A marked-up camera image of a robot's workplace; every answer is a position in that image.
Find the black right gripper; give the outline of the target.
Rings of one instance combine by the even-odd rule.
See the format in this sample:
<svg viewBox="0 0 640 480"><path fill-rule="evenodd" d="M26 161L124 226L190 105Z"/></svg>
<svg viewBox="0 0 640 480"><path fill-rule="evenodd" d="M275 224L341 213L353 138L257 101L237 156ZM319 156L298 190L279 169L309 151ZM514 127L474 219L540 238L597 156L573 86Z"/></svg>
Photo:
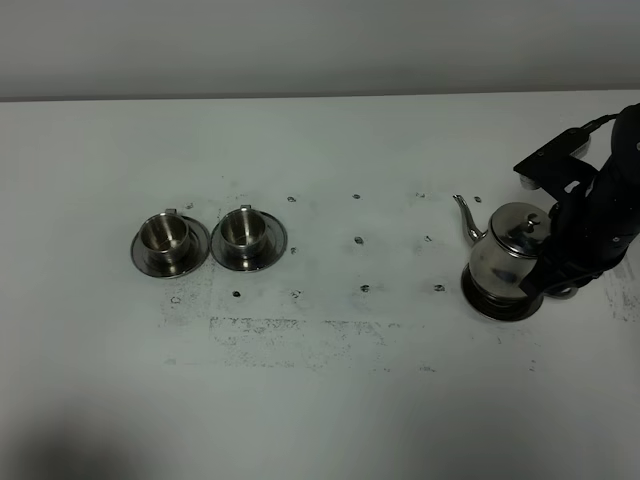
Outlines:
<svg viewBox="0 0 640 480"><path fill-rule="evenodd" d="M639 106L614 121L611 154L591 183L558 212L558 228L519 288L567 300L593 276L616 266L639 235Z"/></svg>

